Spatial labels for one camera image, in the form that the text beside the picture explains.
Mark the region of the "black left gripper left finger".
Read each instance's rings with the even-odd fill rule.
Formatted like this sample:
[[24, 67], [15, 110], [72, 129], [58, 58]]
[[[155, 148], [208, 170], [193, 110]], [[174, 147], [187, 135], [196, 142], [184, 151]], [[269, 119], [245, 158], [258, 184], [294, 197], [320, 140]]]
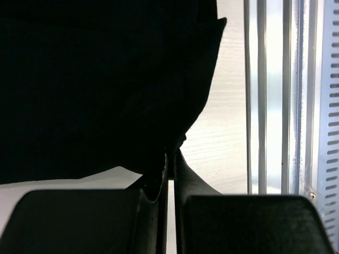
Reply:
[[166, 253], [169, 182], [166, 153], [163, 153], [162, 163], [161, 167], [152, 168], [127, 187], [141, 194], [131, 253]]

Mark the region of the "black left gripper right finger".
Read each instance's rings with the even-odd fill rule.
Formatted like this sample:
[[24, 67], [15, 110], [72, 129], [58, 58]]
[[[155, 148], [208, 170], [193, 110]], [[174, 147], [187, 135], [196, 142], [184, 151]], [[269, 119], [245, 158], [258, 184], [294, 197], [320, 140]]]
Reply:
[[183, 211], [186, 200], [194, 195], [222, 195], [206, 183], [186, 163], [180, 149], [173, 159], [174, 199], [175, 199], [175, 229], [177, 253], [184, 253]]

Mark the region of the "black t shirt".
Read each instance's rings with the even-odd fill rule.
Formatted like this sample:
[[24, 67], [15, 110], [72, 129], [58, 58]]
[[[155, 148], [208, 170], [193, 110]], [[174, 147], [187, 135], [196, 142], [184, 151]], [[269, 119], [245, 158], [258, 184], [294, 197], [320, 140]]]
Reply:
[[1, 1], [1, 183], [159, 168], [226, 22], [216, 1]]

